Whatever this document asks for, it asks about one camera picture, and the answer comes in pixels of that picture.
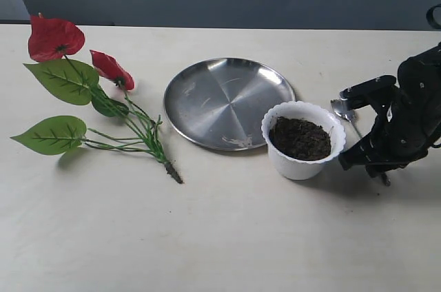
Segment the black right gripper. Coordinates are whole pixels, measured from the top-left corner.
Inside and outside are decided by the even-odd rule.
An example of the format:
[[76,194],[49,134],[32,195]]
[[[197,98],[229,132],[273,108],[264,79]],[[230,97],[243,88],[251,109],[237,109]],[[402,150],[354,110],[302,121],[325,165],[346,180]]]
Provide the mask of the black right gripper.
[[338,155],[345,171],[362,165],[371,177],[384,178],[387,171],[405,168],[427,156],[430,147],[440,146],[440,46],[402,62],[397,77],[398,87],[396,77],[383,75],[340,92],[348,110],[388,107],[370,133]]

